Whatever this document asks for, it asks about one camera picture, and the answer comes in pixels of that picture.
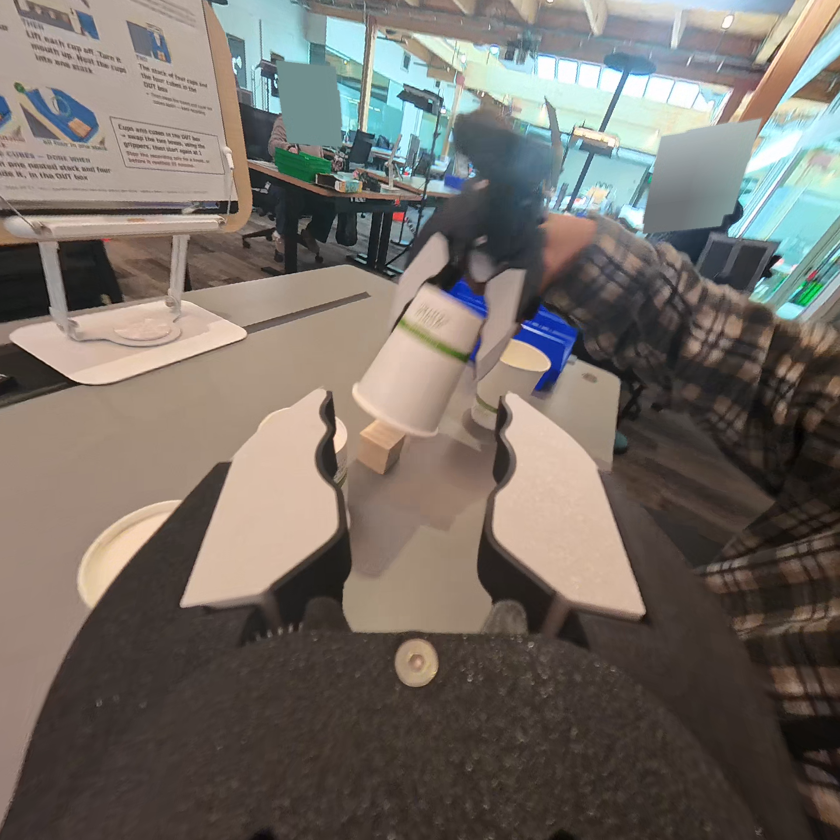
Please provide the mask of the black monitor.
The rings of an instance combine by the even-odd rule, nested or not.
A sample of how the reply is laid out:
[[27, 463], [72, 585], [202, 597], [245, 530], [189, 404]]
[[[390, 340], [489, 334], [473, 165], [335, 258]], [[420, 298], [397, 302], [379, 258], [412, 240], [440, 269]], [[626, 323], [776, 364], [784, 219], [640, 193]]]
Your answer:
[[718, 285], [751, 293], [762, 279], [772, 275], [781, 255], [780, 243], [771, 240], [709, 235], [696, 263], [696, 270]]

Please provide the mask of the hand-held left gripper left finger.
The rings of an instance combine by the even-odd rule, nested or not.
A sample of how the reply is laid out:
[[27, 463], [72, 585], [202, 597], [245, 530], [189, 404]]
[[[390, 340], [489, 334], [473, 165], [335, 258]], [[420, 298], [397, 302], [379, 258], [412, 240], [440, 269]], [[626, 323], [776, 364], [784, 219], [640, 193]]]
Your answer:
[[345, 530], [330, 391], [267, 416], [235, 452], [180, 600], [183, 609], [260, 606]]

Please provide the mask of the blue plastic bin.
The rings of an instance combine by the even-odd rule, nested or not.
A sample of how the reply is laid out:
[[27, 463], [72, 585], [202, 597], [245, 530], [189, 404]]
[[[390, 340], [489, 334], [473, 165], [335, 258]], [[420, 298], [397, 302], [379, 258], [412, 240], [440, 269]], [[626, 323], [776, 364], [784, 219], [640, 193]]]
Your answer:
[[[456, 283], [448, 294], [482, 318], [487, 315], [484, 298], [471, 290], [465, 280]], [[539, 350], [549, 359], [549, 368], [539, 379], [535, 392], [548, 392], [554, 387], [571, 356], [577, 336], [576, 328], [543, 305], [534, 318], [518, 325], [513, 339]]]

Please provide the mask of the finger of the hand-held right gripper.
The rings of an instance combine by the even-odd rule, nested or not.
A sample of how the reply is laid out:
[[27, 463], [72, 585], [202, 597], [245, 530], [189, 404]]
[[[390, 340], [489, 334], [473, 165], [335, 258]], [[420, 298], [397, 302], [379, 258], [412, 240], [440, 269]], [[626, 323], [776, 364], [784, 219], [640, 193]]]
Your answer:
[[485, 379], [500, 361], [518, 330], [525, 280], [524, 269], [505, 269], [484, 282], [476, 283], [486, 305], [486, 318], [479, 331], [479, 347], [474, 362], [478, 382]]
[[396, 284], [387, 319], [389, 332], [393, 331], [422, 286], [436, 278], [449, 265], [449, 260], [447, 237], [442, 233], [431, 235], [404, 269]]

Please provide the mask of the black floor lamp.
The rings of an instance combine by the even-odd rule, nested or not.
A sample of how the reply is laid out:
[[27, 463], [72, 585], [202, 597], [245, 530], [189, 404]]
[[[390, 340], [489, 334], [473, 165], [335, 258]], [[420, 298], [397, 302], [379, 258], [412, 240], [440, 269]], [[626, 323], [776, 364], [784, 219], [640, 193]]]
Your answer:
[[[616, 85], [616, 89], [613, 92], [612, 99], [610, 100], [607, 110], [605, 111], [605, 115], [602, 119], [601, 125], [597, 130], [598, 134], [606, 134], [607, 126], [609, 125], [609, 122], [613, 117], [616, 105], [620, 97], [623, 95], [623, 91], [627, 84], [628, 78], [632, 76], [649, 77], [656, 70], [656, 65], [650, 59], [644, 56], [634, 56], [616, 51], [605, 56], [604, 65], [606, 69], [621, 71], [621, 76]], [[595, 157], [596, 141], [585, 141], [581, 145], [586, 145], [588, 153], [585, 162], [582, 165], [577, 182], [574, 184], [574, 188], [570, 194], [569, 202], [566, 206], [566, 210], [568, 212], [571, 212], [574, 207], [574, 202], [581, 192], [583, 182], [585, 180], [586, 175], [588, 174], [588, 171]]]

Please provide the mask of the black studio light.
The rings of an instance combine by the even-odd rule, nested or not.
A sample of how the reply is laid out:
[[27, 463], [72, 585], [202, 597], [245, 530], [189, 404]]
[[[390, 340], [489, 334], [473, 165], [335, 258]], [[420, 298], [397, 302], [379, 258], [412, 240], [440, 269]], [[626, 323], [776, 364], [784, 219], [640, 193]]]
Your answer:
[[410, 104], [417, 111], [425, 113], [434, 118], [433, 136], [428, 144], [426, 152], [420, 154], [420, 161], [414, 167], [414, 172], [423, 177], [423, 191], [426, 192], [427, 185], [432, 179], [432, 167], [436, 160], [436, 146], [441, 135], [442, 119], [447, 116], [448, 110], [444, 98], [434, 91], [405, 85], [397, 97], [404, 103]]

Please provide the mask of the white green-banded paper cup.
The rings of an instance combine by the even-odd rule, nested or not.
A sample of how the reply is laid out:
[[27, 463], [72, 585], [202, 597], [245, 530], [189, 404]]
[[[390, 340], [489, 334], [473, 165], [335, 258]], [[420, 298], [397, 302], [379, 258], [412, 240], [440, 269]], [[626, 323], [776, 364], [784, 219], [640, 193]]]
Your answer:
[[[298, 404], [296, 403], [293, 406], [281, 408], [266, 415], [257, 426], [256, 432], [258, 433], [265, 425], [272, 423], [273, 417], [278, 417], [288, 411], [296, 412], [297, 410]], [[332, 477], [332, 482], [337, 488], [343, 490], [348, 474], [348, 435], [346, 427], [340, 419], [336, 419], [334, 425], [335, 431], [332, 436], [332, 446], [335, 453], [336, 470], [334, 472], [334, 476]], [[291, 468], [284, 468], [283, 470], [278, 469], [276, 472], [278, 476], [280, 476], [283, 481], [288, 484], [294, 484], [296, 479], [300, 478], [301, 475], [299, 469]]]
[[416, 438], [429, 438], [476, 346], [483, 319], [446, 292], [423, 286], [352, 388], [360, 409]]
[[508, 393], [526, 398], [550, 370], [550, 358], [529, 343], [512, 339], [499, 361], [476, 387], [470, 415], [474, 423], [493, 429], [500, 399]]
[[164, 500], [132, 511], [94, 539], [77, 570], [77, 592], [87, 609], [99, 603], [128, 562], [181, 504], [181, 500]]

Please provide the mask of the stack of green bins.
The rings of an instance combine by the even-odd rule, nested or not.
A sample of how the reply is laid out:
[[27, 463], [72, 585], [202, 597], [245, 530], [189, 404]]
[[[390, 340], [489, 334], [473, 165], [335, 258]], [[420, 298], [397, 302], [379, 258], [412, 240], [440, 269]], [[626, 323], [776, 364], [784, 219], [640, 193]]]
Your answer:
[[331, 161], [300, 151], [276, 148], [274, 162], [279, 173], [307, 184], [315, 184], [319, 175], [333, 173]]

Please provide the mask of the wooden background desk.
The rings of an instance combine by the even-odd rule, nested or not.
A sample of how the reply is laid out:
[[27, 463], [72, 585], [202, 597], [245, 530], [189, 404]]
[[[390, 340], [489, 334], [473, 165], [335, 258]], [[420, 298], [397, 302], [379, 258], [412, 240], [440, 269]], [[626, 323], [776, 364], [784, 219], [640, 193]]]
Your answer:
[[248, 161], [248, 168], [280, 184], [287, 194], [287, 217], [283, 233], [283, 264], [287, 274], [298, 271], [299, 223], [302, 208], [309, 204], [328, 207], [341, 215], [364, 214], [371, 218], [371, 231], [366, 252], [349, 257], [349, 261], [382, 277], [394, 278], [400, 271], [389, 264], [391, 230], [394, 213], [407, 210], [418, 196], [402, 189], [384, 192], [362, 190], [356, 193], [339, 192], [325, 185], [305, 182], [293, 175], [281, 173], [267, 162]]
[[448, 199], [459, 194], [459, 190], [447, 185], [442, 180], [430, 180], [426, 182], [420, 176], [408, 176], [407, 178], [395, 178], [392, 182], [389, 176], [381, 171], [364, 171], [372, 180], [382, 184], [381, 189], [410, 193], [415, 196], [426, 195], [427, 198]]

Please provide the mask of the wooden cube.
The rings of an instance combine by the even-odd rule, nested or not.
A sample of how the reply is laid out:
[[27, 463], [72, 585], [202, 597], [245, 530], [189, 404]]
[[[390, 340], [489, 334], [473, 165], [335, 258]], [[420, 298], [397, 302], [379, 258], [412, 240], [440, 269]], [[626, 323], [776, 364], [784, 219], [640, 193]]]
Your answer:
[[384, 476], [398, 462], [406, 441], [404, 433], [376, 420], [360, 432], [356, 459], [375, 474]]

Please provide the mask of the person's right hand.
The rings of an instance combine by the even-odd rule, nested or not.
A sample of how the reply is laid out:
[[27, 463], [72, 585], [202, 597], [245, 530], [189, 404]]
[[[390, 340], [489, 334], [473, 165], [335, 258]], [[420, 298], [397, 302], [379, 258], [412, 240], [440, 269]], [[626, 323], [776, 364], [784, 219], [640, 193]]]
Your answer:
[[540, 226], [542, 234], [542, 279], [544, 294], [574, 267], [597, 232], [596, 219], [551, 213]]

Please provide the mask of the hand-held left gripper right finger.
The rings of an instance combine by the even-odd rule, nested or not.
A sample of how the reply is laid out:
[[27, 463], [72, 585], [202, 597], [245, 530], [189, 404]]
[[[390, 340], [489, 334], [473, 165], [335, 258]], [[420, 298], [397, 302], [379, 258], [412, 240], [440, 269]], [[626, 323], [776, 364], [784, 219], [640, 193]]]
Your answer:
[[492, 604], [519, 604], [527, 623], [569, 613], [640, 622], [646, 606], [594, 459], [513, 393], [499, 401], [495, 486], [477, 573]]

